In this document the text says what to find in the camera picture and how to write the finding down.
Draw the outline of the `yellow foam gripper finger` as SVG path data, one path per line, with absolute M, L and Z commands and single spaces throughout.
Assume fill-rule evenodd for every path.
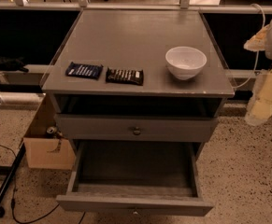
M 266 25 L 245 44 L 249 51 L 263 51 L 272 60 L 272 25 Z M 247 106 L 245 121 L 251 126 L 264 124 L 272 116 L 272 69 L 263 71 L 253 87 L 253 95 Z

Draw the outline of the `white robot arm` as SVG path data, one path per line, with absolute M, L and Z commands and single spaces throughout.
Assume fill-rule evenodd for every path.
M 272 20 L 245 44 L 249 51 L 263 51 L 272 61 Z M 255 80 L 253 95 L 247 106 L 245 121 L 251 126 L 261 125 L 272 116 L 272 69 L 262 72 Z

